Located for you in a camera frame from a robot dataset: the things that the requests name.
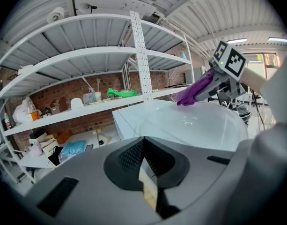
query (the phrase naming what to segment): green cloth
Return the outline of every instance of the green cloth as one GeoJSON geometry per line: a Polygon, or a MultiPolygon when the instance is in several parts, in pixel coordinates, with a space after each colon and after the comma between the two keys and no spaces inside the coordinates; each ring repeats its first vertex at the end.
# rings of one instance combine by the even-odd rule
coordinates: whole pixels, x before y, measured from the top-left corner
{"type": "Polygon", "coordinates": [[[138,94],[138,92],[134,90],[127,91],[127,92],[119,92],[117,90],[113,90],[112,88],[108,88],[108,91],[107,91],[107,95],[114,95],[114,96],[119,96],[123,98],[132,97],[132,96],[135,96],[136,94],[138,94]]]}

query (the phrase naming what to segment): orange box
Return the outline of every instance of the orange box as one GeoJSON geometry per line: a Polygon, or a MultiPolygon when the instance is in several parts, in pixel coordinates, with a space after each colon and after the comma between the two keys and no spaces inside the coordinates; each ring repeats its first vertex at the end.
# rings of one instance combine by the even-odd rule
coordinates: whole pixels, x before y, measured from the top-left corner
{"type": "Polygon", "coordinates": [[[28,121],[34,121],[39,119],[38,111],[27,114],[27,119],[28,121]]]}
{"type": "Polygon", "coordinates": [[[70,131],[65,131],[65,132],[61,133],[59,135],[59,137],[57,138],[58,144],[65,143],[70,136],[71,136],[70,131]]]}

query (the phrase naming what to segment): white bottle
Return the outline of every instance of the white bottle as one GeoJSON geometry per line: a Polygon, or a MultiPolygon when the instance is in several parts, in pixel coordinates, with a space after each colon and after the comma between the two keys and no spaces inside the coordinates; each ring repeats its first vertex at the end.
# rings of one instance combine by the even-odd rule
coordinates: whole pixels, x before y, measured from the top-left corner
{"type": "Polygon", "coordinates": [[[11,123],[10,123],[10,120],[9,120],[7,112],[4,112],[4,119],[5,119],[5,124],[6,124],[7,129],[10,129],[11,128],[11,123]]]}

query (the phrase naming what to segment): purple cloth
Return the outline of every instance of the purple cloth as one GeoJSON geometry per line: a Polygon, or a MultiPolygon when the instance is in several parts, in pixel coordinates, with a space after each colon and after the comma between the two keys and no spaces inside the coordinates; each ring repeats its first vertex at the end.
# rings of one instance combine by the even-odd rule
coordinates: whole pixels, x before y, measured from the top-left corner
{"type": "Polygon", "coordinates": [[[214,71],[213,69],[209,70],[209,74],[206,75],[205,77],[199,79],[197,82],[195,82],[194,84],[192,84],[190,87],[188,87],[187,89],[180,91],[177,94],[177,105],[184,105],[184,106],[188,106],[188,105],[193,105],[194,103],[197,102],[197,100],[195,100],[195,96],[202,91],[207,85],[209,85],[214,77],[214,71]]]}

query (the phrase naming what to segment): brick wall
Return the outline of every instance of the brick wall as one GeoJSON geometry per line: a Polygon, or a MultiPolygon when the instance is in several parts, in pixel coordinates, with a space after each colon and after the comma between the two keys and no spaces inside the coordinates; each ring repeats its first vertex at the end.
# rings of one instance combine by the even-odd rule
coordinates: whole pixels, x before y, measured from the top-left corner
{"type": "MultiPolygon", "coordinates": [[[[181,51],[185,51],[185,47],[182,45],[179,45],[169,51],[167,53],[176,55],[178,57],[182,56],[181,51]]],[[[196,54],[191,53],[192,61],[194,67],[200,67],[203,65],[203,60],[199,58],[196,54]]],[[[176,68],[176,71],[174,72],[173,76],[170,79],[170,85],[178,84],[178,83],[184,83],[185,82],[185,76],[184,72],[185,70],[190,69],[189,65],[183,65],[176,68]]],[[[151,83],[153,89],[161,89],[165,86],[169,85],[169,74],[172,74],[174,69],[169,70],[168,72],[151,72],[151,83]]],[[[7,81],[7,78],[14,74],[14,71],[8,70],[8,69],[1,69],[0,70],[0,80],[3,81],[3,85],[5,86],[10,81],[7,81]]],[[[93,76],[88,77],[86,80],[88,83],[97,90],[97,83],[96,79],[101,79],[100,81],[100,92],[102,93],[102,98],[106,98],[107,89],[113,88],[117,90],[123,89],[123,81],[120,73],[117,74],[111,74],[111,75],[101,75],[101,76],[93,76]]],[[[131,87],[133,90],[140,91],[140,82],[139,82],[139,74],[137,72],[131,72],[130,73],[130,80],[131,80],[131,87]]],[[[41,111],[44,110],[45,107],[49,107],[51,101],[53,99],[60,98],[61,96],[64,96],[66,98],[67,106],[70,107],[70,101],[73,98],[83,98],[83,94],[88,93],[88,85],[82,80],[77,79],[70,82],[65,82],[60,85],[53,86],[51,88],[47,88],[43,91],[40,91],[34,95],[32,95],[30,98],[32,99],[34,105],[37,109],[40,109],[41,111]]],[[[163,96],[159,97],[158,99],[162,100],[169,100],[170,96],[163,96]]],[[[15,108],[20,105],[22,102],[21,98],[12,98],[9,100],[9,102],[6,105],[7,112],[9,116],[13,114],[15,108]]],[[[54,132],[63,132],[66,130],[70,130],[70,132],[74,134],[83,133],[92,129],[96,129],[98,127],[105,127],[111,124],[114,124],[114,119],[112,116],[112,111],[119,109],[115,108],[113,110],[107,110],[102,111],[94,114],[90,114],[83,117],[78,117],[75,119],[51,124],[48,126],[45,126],[44,129],[46,132],[54,133],[54,132]]],[[[10,119],[12,125],[14,125],[14,122],[12,118],[10,119]]],[[[22,132],[19,134],[15,134],[14,138],[21,150],[24,150],[25,147],[29,146],[29,134],[30,131],[22,132]]]]}

